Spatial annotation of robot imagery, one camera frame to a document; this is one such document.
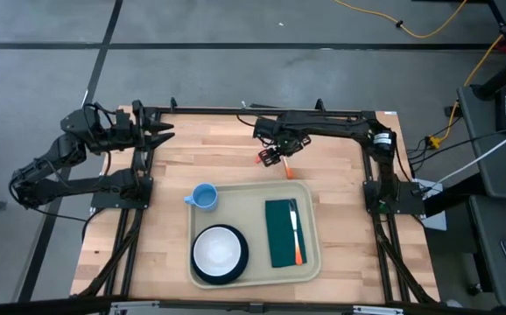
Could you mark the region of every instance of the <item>butcher block tabletop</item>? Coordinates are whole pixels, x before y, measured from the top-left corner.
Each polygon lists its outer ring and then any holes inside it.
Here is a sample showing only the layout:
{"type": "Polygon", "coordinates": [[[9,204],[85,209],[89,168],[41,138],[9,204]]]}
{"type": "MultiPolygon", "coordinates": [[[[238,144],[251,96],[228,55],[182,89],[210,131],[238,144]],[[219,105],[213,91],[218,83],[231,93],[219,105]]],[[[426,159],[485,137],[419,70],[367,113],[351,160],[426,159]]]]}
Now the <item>butcher block tabletop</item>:
{"type": "MultiPolygon", "coordinates": [[[[405,170],[409,164],[395,112],[376,112],[397,133],[405,170]]],[[[255,117],[242,116],[254,123],[255,117]]],[[[372,220],[366,213],[362,149],[351,139],[312,136],[312,143],[287,158],[295,179],[311,190],[321,251],[321,272],[309,282],[202,290],[188,275],[188,209],[183,198],[199,183],[214,185],[286,179],[284,164],[264,167],[255,158],[263,146],[252,128],[234,115],[163,114],[175,137],[154,155],[151,203],[144,210],[130,283],[130,298],[280,303],[383,303],[383,289],[372,220]]],[[[130,167],[132,150],[113,151],[111,172],[130,167]]],[[[404,179],[397,161],[396,170],[404,179]]],[[[106,209],[89,223],[72,293],[84,290],[111,256],[119,209],[106,209]]],[[[396,215],[403,259],[426,292],[439,300],[425,232],[410,215],[396,215]]],[[[394,298],[400,300],[397,274],[389,272],[394,298]]],[[[114,293],[123,280],[117,268],[114,293]]]]}

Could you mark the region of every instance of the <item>beige tray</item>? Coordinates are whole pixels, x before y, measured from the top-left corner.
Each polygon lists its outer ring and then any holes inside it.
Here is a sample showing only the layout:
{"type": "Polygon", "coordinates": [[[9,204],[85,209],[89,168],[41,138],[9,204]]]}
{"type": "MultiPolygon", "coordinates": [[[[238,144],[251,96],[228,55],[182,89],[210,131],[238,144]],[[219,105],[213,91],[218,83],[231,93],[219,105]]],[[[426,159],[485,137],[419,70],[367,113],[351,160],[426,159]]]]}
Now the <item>beige tray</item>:
{"type": "Polygon", "coordinates": [[[211,213],[189,207],[189,252],[202,230],[214,224],[237,228],[249,245],[249,262],[233,283],[212,285],[202,281],[188,264],[191,281],[202,289],[241,287],[260,284],[284,284],[313,279],[321,269],[320,245],[317,239],[312,195],[300,181],[271,181],[240,185],[217,185],[218,208],[211,213]],[[272,268],[267,235],[264,202],[295,198],[304,234],[307,263],[301,266],[272,268]]]}

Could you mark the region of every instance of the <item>white cable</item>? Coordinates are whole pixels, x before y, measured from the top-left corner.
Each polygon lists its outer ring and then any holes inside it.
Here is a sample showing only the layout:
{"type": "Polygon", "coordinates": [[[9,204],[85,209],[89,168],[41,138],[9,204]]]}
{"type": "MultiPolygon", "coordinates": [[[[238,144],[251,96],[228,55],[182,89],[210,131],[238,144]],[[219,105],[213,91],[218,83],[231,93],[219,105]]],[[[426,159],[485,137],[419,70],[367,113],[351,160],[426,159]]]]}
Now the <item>white cable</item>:
{"type": "Polygon", "coordinates": [[[471,166],[471,165],[479,162],[480,160],[486,158],[490,153],[496,151],[498,148],[500,148],[501,146],[503,146],[505,144],[506,144],[506,140],[500,142],[494,148],[488,150],[488,152],[484,153],[483,155],[481,155],[480,157],[476,158],[475,160],[469,162],[469,164],[467,164],[467,165],[461,167],[459,170],[454,171],[451,174],[445,176],[444,178],[442,178],[439,181],[437,181],[436,183],[434,183],[434,185],[429,186],[429,189],[432,190],[436,185],[441,184],[444,180],[451,178],[453,175],[455,175],[455,174],[457,174],[459,172],[462,172],[463,170],[467,169],[469,166],[471,166]]]}

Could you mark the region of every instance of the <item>dark green cloth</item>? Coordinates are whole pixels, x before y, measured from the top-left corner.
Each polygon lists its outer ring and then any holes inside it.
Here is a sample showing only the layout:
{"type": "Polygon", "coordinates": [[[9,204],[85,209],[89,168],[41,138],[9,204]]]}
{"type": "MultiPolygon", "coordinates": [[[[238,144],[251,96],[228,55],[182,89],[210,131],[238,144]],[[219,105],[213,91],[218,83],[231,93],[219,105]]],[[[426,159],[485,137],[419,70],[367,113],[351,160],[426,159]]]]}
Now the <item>dark green cloth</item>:
{"type": "Polygon", "coordinates": [[[292,266],[296,264],[296,245],[294,230],[290,217],[290,205],[298,217],[298,242],[302,254],[302,263],[306,263],[306,246],[302,225],[298,214],[298,204],[295,199],[268,200],[264,202],[264,213],[269,235],[269,250],[271,251],[272,268],[292,266]]]}

